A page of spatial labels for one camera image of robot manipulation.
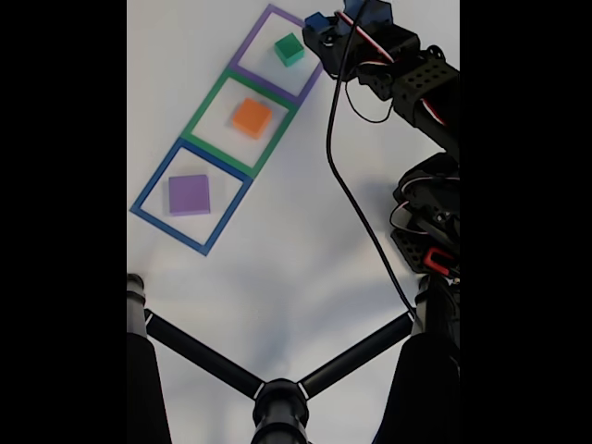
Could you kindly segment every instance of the blue square outline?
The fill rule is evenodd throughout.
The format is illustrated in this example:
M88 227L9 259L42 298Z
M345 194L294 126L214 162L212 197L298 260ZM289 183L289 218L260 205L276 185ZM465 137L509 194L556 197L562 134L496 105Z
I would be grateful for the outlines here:
M150 213L147 213L146 211L142 210L142 205L143 205L144 201L146 200L146 198L148 197L150 192L153 190L153 188L156 185L156 183L158 182L158 180L160 180L162 175L165 173L169 164L172 162L172 160L175 158L175 155L177 155L177 153L179 152L179 150L181 148L185 148L186 150L190 151L191 153L197 155L198 157L201 157L206 162L209 162L210 164L214 165L215 167L220 168L221 170L230 174L230 176L232 176L242 182L242 186L239 188L239 191L234 196L234 199L232 199L232 202L228 206L224 215L222 215L222 217L218 221L216 227L214 228L214 231L212 231L212 234L210 234L210 237L205 242L205 244L201 244L198 241L193 240L192 238L184 235L183 233L181 233L177 229L172 228L170 225L166 224L162 220L160 220L160 219L152 216ZM129 211L131 213L133 213L134 215L140 217L141 219L145 220L149 224L152 224L153 226L161 229L169 236L175 238L177 241L184 243L188 247L195 250L197 253L201 253L204 256L207 256L208 253L210 253L210 250L212 249L214 244L216 243L218 237L222 233L222 230L224 229L224 227L226 226L226 224L228 223L228 221L230 220L230 218L234 214L234 211L237 209L237 207L241 203L242 198L244 197L246 192L251 187L252 183L253 183L253 179L251 179L249 176L247 176L243 172L239 171L234 166L230 166L230 165L226 164L225 162L222 162L220 159L209 154L208 152L206 152L202 148L198 147L197 145L179 137L177 139L177 141L175 142L175 144L172 146L172 148L169 150L169 152L166 154L165 158L163 159L161 164L158 166L158 168L156 169L156 171L154 172L154 174L152 175L150 180L148 180L148 183L143 188L142 192L140 193L140 195L138 196L136 201L133 203L133 205L131 206Z

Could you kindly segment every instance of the green cube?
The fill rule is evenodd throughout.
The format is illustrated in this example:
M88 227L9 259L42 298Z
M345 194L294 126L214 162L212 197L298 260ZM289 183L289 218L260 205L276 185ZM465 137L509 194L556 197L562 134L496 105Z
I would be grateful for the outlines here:
M277 56L286 67L291 67L304 57L304 46L293 33L276 42L275 49Z

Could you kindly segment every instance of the cube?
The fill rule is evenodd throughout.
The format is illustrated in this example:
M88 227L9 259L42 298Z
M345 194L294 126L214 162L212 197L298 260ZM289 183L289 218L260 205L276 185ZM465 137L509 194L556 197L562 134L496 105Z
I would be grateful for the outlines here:
M274 45L276 54L284 66L290 67L304 57L304 46L300 40L291 32Z
M177 176L168 179L168 204L172 216L209 215L210 190L207 176Z
M271 114L271 109L267 106L246 98L234 113L232 125L254 139L259 139L271 121Z

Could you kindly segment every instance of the purple cube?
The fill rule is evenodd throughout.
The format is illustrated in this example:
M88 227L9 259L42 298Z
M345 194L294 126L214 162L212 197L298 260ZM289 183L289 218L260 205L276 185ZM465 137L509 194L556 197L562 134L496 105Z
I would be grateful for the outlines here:
M173 216L209 215L210 190L207 176L168 178L168 204Z

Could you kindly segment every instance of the orange cube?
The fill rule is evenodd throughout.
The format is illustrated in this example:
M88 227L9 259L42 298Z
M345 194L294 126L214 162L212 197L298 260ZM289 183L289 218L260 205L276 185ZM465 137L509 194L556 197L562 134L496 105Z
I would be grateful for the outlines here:
M237 130L259 139L271 121L271 109L255 102L244 99L242 105L232 117L232 124Z

